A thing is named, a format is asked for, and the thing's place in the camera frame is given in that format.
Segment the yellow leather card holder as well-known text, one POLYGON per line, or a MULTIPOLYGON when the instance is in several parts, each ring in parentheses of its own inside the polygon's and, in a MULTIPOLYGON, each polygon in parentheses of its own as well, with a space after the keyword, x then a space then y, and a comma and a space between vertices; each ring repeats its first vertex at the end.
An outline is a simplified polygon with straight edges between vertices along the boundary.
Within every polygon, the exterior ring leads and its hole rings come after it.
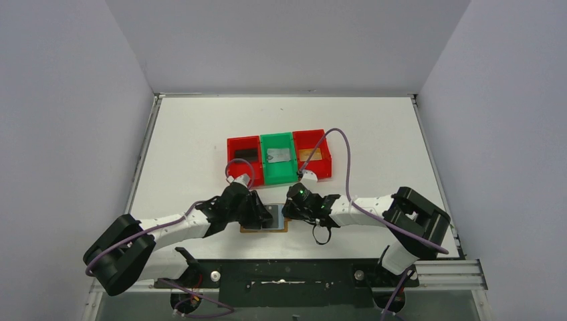
POLYGON ((286 233, 288 231, 288 223, 291 219, 284 217, 283 203, 272 203, 265 206, 271 215, 271 222, 266 227, 260 229, 246 229, 240 227, 240 233, 286 233))

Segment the green plastic bin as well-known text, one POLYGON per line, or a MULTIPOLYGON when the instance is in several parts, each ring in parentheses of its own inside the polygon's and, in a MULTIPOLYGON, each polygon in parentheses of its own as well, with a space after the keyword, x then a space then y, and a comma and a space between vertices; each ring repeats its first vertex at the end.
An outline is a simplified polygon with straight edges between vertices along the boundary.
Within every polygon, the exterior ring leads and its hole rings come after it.
POLYGON ((263 177, 266 185, 297 181, 298 160, 291 132, 260 136, 263 177))

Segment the red bin with black card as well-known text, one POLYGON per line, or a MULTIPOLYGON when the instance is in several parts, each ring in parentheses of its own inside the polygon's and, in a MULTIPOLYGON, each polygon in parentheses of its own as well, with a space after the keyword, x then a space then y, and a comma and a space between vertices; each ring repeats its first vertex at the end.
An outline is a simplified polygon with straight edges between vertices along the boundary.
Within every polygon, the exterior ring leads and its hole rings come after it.
MULTIPOLYGON (((255 178, 252 186, 260 187, 265 183, 261 142, 259 136, 242 136, 227 139, 227 160, 232 161, 241 158, 247 161, 254 169, 255 178)), ((252 172, 248 165, 243 162, 234 162, 228 166, 228 175, 236 178, 242 174, 248 174, 252 178, 252 172)))

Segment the red bin with gold card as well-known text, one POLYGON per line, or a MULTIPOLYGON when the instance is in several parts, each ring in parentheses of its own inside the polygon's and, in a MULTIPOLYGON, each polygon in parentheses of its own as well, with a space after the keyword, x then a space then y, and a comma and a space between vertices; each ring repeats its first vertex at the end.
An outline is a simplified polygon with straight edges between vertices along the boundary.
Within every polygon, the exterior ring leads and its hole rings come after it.
POLYGON ((315 151, 306 166, 306 170, 315 173, 320 180, 330 179, 332 177, 332 155, 327 140, 324 138, 321 144, 316 148, 317 143, 324 134, 325 131, 323 129, 292 132, 298 169, 303 167, 311 153, 315 151))

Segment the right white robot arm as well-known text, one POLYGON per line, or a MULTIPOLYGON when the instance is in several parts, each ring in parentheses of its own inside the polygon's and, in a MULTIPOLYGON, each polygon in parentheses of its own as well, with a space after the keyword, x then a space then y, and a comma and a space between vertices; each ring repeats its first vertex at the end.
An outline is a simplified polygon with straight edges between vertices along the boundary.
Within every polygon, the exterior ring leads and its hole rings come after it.
POLYGON ((283 216, 325 227, 349 225, 387 228, 395 237, 376 267, 379 282, 391 286, 420 259, 435 260, 448 251, 442 246, 450 216, 409 187, 383 197, 321 196, 297 183, 289 188, 283 216))

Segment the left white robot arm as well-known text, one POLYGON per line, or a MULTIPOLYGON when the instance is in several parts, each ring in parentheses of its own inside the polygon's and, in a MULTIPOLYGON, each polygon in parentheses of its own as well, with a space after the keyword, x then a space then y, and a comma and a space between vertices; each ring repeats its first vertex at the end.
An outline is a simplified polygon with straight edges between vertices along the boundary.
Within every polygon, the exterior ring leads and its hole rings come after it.
POLYGON ((233 222, 260 230, 272 221, 257 191, 242 183, 231 183, 220 195, 195 201, 182 213, 145 220, 123 214, 85 252, 86 275, 96 278, 110 296, 125 292, 138 280, 168 278, 187 286, 197 279, 198 267, 185 259, 157 263, 159 250, 210 237, 233 222))

